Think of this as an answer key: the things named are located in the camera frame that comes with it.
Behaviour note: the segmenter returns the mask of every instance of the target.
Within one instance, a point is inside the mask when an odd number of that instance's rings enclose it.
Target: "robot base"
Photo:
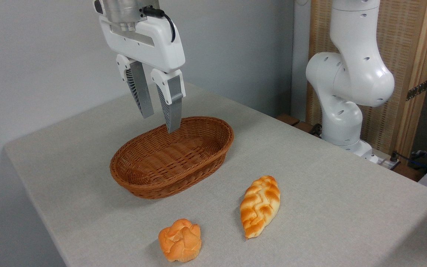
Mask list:
[[[378,157],[373,154],[371,145],[363,140],[359,140],[357,143],[351,145],[338,145],[338,147],[363,157],[364,159],[368,159],[375,164],[378,163]]]

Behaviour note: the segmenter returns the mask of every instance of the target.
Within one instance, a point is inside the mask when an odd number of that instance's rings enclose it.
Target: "wicker basket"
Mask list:
[[[223,120],[183,118],[171,134],[162,125],[124,144],[114,154],[110,171],[135,196],[165,198],[213,174],[233,140],[232,127]]]

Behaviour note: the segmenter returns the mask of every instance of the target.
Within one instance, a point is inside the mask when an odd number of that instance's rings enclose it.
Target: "basket rim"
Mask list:
[[[209,120],[209,121],[215,121],[217,123],[219,123],[220,125],[222,125],[222,128],[224,128],[224,130],[226,130],[227,132],[227,141],[222,144],[222,148],[216,152],[213,156],[208,157],[207,159],[204,159],[203,161],[201,161],[199,164],[196,165],[192,165],[190,168],[186,169],[182,175],[178,175],[177,177],[175,177],[174,179],[168,179],[168,180],[161,180],[161,181],[157,181],[157,182],[153,182],[150,184],[130,184],[126,181],[124,181],[118,174],[118,172],[116,171],[116,169],[114,168],[114,164],[116,162],[116,159],[120,157],[120,155],[124,152],[125,148],[127,147],[128,144],[130,144],[131,142],[134,142],[136,139],[139,139],[140,137],[144,136],[144,135],[149,135],[151,132],[154,131],[159,131],[161,128],[166,127],[166,124],[163,124],[161,126],[158,126],[152,130],[149,130],[145,133],[142,133],[141,135],[138,135],[134,138],[132,138],[131,140],[129,140],[128,142],[126,142],[124,145],[122,145],[120,147],[120,149],[117,150],[117,152],[113,155],[111,161],[110,161],[110,172],[112,173],[112,177],[123,187],[128,186],[131,189],[136,189],[136,188],[149,188],[152,186],[156,186],[156,187],[168,187],[171,186],[172,184],[175,184],[176,182],[178,182],[180,179],[183,179],[185,177],[188,177],[189,175],[195,173],[197,170],[202,169],[203,167],[211,164],[212,162],[218,160],[220,157],[225,156],[225,154],[227,153],[227,151],[230,149],[233,141],[234,141],[234,131],[232,129],[232,127],[224,120],[216,118],[216,117],[209,117],[209,116],[190,116],[190,117],[185,117],[182,118],[183,122],[188,122],[191,120]]]

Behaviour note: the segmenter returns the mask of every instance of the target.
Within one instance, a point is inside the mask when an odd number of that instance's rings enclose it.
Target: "woven screen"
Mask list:
[[[391,152],[396,142],[403,104],[410,89],[410,70],[417,38],[423,22],[423,2],[426,5],[422,0],[381,0],[377,42],[385,65],[395,77],[395,91],[383,106],[360,108],[363,113],[361,139],[382,152]],[[332,0],[312,1],[310,57],[319,52],[338,53],[329,37],[331,8]],[[306,117],[312,125],[322,121],[321,107],[311,85],[307,88]]]

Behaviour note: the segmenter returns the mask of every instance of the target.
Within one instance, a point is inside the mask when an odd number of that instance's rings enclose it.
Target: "bread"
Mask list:
[[[187,219],[179,219],[171,227],[164,228],[158,239],[164,256],[170,262],[195,259],[202,245],[199,225],[192,224]]]
[[[260,235],[273,220],[279,210],[280,196],[278,183],[272,176],[255,180],[246,190],[245,198],[240,204],[240,217],[246,239]]]

